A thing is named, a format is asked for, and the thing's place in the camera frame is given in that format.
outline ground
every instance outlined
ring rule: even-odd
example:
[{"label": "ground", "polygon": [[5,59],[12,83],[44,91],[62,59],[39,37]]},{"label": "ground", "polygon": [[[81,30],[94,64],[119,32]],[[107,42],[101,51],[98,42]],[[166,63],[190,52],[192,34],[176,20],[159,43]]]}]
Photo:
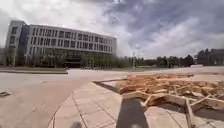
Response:
[{"label": "ground", "polygon": [[[115,106],[115,108],[113,109],[111,108],[112,109],[111,112],[109,112],[110,110],[108,110],[108,112],[104,111],[106,110],[104,107],[107,107],[107,105],[110,106],[112,103],[112,102],[106,102],[106,101],[110,101],[113,98],[109,96],[107,97],[108,99],[106,99],[105,104],[100,104],[101,102],[97,102],[97,98],[100,98],[98,96],[98,92],[102,91],[103,94],[108,93],[113,96],[116,95],[118,100],[118,105],[120,103],[121,105],[123,104],[126,106],[126,104],[129,104],[129,101],[120,100],[117,94],[114,94],[113,92],[108,92],[108,90],[105,88],[103,89],[101,88],[100,91],[96,91],[96,90],[94,91],[94,88],[98,88],[99,86],[93,85],[92,81],[104,80],[104,79],[115,78],[115,77],[120,78],[130,74],[135,75],[135,74],[185,73],[185,72],[191,72],[191,73],[194,72],[194,73],[202,73],[202,74],[203,73],[211,74],[213,72],[222,73],[224,72],[224,67],[180,68],[180,69],[168,69],[168,70],[147,71],[147,72],[138,72],[138,73],[115,72],[115,71],[91,71],[91,70],[76,69],[76,70],[69,70],[68,75],[0,73],[0,81],[1,81],[0,90],[8,91],[11,93],[11,95],[8,97],[0,98],[0,125],[3,128],[14,128],[14,127],[47,128],[50,121],[52,120],[52,117],[55,117],[54,116],[55,112],[56,113],[60,112],[58,111],[61,108],[60,106],[64,105],[65,101],[68,100],[67,98],[71,97],[71,94],[76,95],[76,91],[80,91],[80,89],[81,90],[87,89],[87,90],[84,90],[84,92],[86,91],[88,92],[88,89],[90,90],[93,89],[92,91],[89,91],[89,93],[91,94],[93,92],[93,95],[96,94],[95,96],[93,95],[88,96],[85,93],[81,93],[79,95],[81,95],[81,97],[83,95],[88,96],[91,99],[93,99],[93,101],[95,101],[94,103],[98,104],[98,107],[100,107],[99,112],[100,111],[103,111],[103,112],[101,113],[88,112],[88,111],[94,111],[94,109],[97,109],[97,106],[95,108],[94,107],[88,108],[89,105],[86,105],[86,106],[83,105],[83,107],[78,106],[77,104],[79,104],[80,102],[82,103],[82,100],[77,102],[76,98],[78,95],[76,95],[74,96],[74,99],[72,99],[75,102],[72,102],[72,103],[75,103],[76,107],[80,108],[78,114],[80,113],[79,116],[81,117],[83,116],[83,118],[80,118],[79,116],[76,116],[76,115],[69,115],[69,114],[77,114],[76,109],[73,109],[69,112],[68,110],[65,110],[65,112],[62,112],[62,115],[66,114],[67,112],[68,116],[71,118],[66,117],[68,119],[66,121],[69,121],[70,119],[71,120],[70,122],[72,122],[73,120],[84,119],[83,121],[80,121],[85,123],[83,127],[88,127],[88,128],[115,127],[116,122],[119,123],[119,121],[122,121],[122,120],[116,120],[115,118],[113,118],[112,116],[113,114],[111,114],[112,117],[111,116],[108,117],[108,115],[110,115],[108,113],[113,113],[113,109],[119,110],[119,108],[116,108]],[[217,79],[217,77],[207,77],[206,79],[208,78],[212,80]],[[150,122],[152,122],[151,124],[147,123],[147,125],[144,124],[143,122],[144,126],[152,125],[151,127],[158,127],[156,126],[158,124],[155,123],[155,121],[160,120],[160,122],[163,122],[163,119],[169,119],[172,122],[172,120],[174,119],[174,117],[172,116],[167,117],[167,114],[170,115],[170,113],[165,114],[165,116],[161,118],[159,118],[159,116],[157,115],[151,118],[148,118],[150,114],[151,113],[149,114],[144,113],[145,116],[141,115],[141,117],[143,117],[143,119],[145,119],[146,122],[149,122],[149,120],[151,120]],[[95,121],[94,121],[95,123],[92,122],[93,119],[98,119],[98,121],[101,121],[101,122],[99,122],[99,124],[96,124]],[[69,123],[66,123],[66,122],[64,123],[63,119],[61,120],[60,124],[62,124],[61,127],[63,128],[66,127],[66,125],[69,125]],[[174,123],[173,125],[174,125],[173,127],[175,126],[179,127],[180,124],[178,125],[178,123],[177,124]]]}]

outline multi-story building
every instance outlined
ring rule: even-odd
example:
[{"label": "multi-story building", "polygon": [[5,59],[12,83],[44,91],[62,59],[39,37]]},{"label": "multi-story building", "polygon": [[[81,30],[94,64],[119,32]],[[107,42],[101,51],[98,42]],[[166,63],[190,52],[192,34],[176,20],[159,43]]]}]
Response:
[{"label": "multi-story building", "polygon": [[53,66],[59,61],[76,66],[91,62],[91,66],[95,66],[96,61],[116,54],[116,38],[13,20],[8,29],[6,49],[13,65]]}]

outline debris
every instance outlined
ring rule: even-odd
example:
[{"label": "debris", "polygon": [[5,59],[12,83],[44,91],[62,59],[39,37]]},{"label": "debris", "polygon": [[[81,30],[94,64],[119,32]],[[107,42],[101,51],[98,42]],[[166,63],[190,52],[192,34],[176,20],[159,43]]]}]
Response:
[{"label": "debris", "polygon": [[6,97],[8,95],[10,95],[8,92],[1,92],[0,93],[0,98]]},{"label": "debris", "polygon": [[188,127],[194,128],[194,113],[202,107],[224,109],[223,82],[181,81],[175,78],[192,77],[192,74],[160,74],[128,76],[116,86],[123,98],[140,98],[146,110],[152,105],[171,102],[185,107]]}]

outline concrete pavement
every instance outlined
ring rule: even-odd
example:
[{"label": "concrete pavement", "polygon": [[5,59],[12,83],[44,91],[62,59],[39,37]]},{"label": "concrete pavement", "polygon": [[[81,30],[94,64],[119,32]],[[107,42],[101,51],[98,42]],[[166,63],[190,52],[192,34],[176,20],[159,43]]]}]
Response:
[{"label": "concrete pavement", "polygon": [[76,88],[93,80],[123,75],[123,73],[115,72],[97,73],[79,70],[73,73],[65,76],[65,78],[49,77],[47,81],[41,83],[39,83],[41,79],[28,76],[31,79],[36,79],[34,82],[31,81],[32,86],[22,85],[23,82],[18,83],[19,85],[13,85],[11,81],[12,95],[0,98],[1,127],[46,128],[55,111]]},{"label": "concrete pavement", "polygon": [[[51,122],[51,124],[53,124],[54,127],[56,127],[56,125],[59,124],[58,126],[59,128],[60,126],[62,126],[63,128],[65,127],[69,128],[71,127],[70,125],[74,126],[81,125],[82,127],[88,127],[88,128],[92,127],[124,128],[133,125],[133,123],[128,122],[134,122],[134,124],[138,124],[142,127],[151,126],[159,128],[165,126],[160,126],[162,124],[160,124],[159,122],[156,123],[156,121],[160,120],[160,122],[164,122],[163,119],[165,120],[168,119],[167,120],[168,122],[172,122],[170,123],[171,124],[170,127],[176,127],[176,126],[184,127],[183,125],[184,123],[183,124],[177,123],[179,121],[186,122],[186,120],[185,121],[182,120],[184,119],[182,118],[184,117],[184,114],[175,113],[174,111],[176,115],[172,116],[172,111],[168,113],[169,109],[166,108],[164,109],[163,107],[152,109],[152,112],[149,112],[150,114],[147,114],[147,112],[143,113],[143,111],[139,107],[140,104],[138,101],[124,101],[122,100],[120,95],[111,92],[108,89],[99,87],[98,85],[95,85],[94,83],[91,82],[94,80],[103,80],[105,78],[114,78],[114,77],[120,78],[120,76],[126,76],[128,74],[134,75],[134,74],[151,74],[151,73],[164,73],[164,72],[186,73],[188,71],[193,70],[197,69],[187,68],[185,70],[175,69],[174,71],[165,70],[165,71],[153,71],[144,73],[69,70],[68,75],[40,75],[40,74],[30,75],[30,74],[0,73],[0,81],[1,81],[0,90],[9,90],[10,93],[12,94],[11,96],[0,98],[0,125],[3,128],[47,128],[49,123]],[[61,108],[64,107],[63,103],[64,101],[68,102],[65,103],[67,104],[67,106],[65,105],[65,108],[71,107],[72,109],[71,111],[67,111],[67,109],[69,108],[60,110]],[[166,111],[166,114],[161,112],[162,113],[161,115],[165,116],[160,117],[160,115],[151,115],[151,113],[153,113],[154,111],[160,113],[161,109],[164,109]],[[211,120],[209,120],[210,121],[209,125],[207,125],[208,124],[207,118],[206,119],[202,118],[200,119],[202,120],[202,123],[201,124],[199,123],[200,124],[199,126],[200,127],[211,126],[214,128],[223,125],[223,118],[218,118],[215,121],[213,119],[214,118],[211,118]]]},{"label": "concrete pavement", "polygon": [[[139,100],[124,100],[116,92],[88,83],[63,102],[48,128],[187,128],[184,111],[167,103],[144,112]],[[224,125],[223,113],[202,109],[196,115],[197,128]]]}]

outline sky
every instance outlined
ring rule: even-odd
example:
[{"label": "sky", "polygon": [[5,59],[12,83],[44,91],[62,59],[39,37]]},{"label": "sky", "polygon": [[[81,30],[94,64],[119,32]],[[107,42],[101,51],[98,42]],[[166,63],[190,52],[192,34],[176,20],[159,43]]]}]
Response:
[{"label": "sky", "polygon": [[119,56],[224,48],[224,0],[1,0],[1,47],[13,19],[116,37]]}]

